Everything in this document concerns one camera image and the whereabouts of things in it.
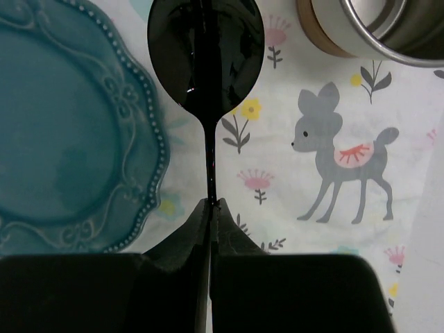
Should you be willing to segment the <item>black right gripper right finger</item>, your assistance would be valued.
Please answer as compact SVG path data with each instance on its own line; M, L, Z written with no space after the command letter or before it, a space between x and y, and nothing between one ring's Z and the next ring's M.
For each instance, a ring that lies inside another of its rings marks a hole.
M224 199L211 222L214 332L393 332L369 263L355 255L269 255Z

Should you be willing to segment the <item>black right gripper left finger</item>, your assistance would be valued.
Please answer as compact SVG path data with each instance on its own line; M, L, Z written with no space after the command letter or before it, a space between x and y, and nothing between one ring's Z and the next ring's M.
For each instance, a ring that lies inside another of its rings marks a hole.
M2 332L204 332L207 224L201 200L145 253L1 260Z

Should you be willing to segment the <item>animal print cloth napkin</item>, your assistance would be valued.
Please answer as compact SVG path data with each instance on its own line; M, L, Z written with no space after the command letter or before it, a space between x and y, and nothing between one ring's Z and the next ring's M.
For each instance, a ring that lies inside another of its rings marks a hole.
M259 1L266 52L246 100L216 127L216 188L244 232L267 253L359 255L375 269L392 309L412 224L425 186L436 126L443 115L443 80L431 69L395 62L326 55L305 37L294 1ZM339 91L343 123L333 139L336 156L366 155L386 128L398 138L376 163L391 186L374 180L328 191L306 220L322 182L336 171L331 158L291 147L302 114L299 98L322 88Z

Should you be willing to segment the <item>teal ceramic plate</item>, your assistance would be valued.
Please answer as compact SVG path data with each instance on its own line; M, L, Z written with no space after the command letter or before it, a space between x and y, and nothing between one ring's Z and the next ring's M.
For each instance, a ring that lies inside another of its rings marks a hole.
M1 256L116 253L160 204L149 73L90 1L1 2Z

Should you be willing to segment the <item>black spoon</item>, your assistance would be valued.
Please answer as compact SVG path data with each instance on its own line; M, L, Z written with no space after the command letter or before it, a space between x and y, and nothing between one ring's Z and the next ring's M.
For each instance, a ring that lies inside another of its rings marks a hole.
M207 197L214 205L216 125L249 95L264 59L264 25L257 3L154 1L147 42L159 82L203 127Z

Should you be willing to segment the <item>white cup with wooden base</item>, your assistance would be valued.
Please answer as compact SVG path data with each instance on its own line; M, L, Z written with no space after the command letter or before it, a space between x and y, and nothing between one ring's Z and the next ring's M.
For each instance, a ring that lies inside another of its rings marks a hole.
M331 56L443 66L442 1L297 1L296 12L309 41Z

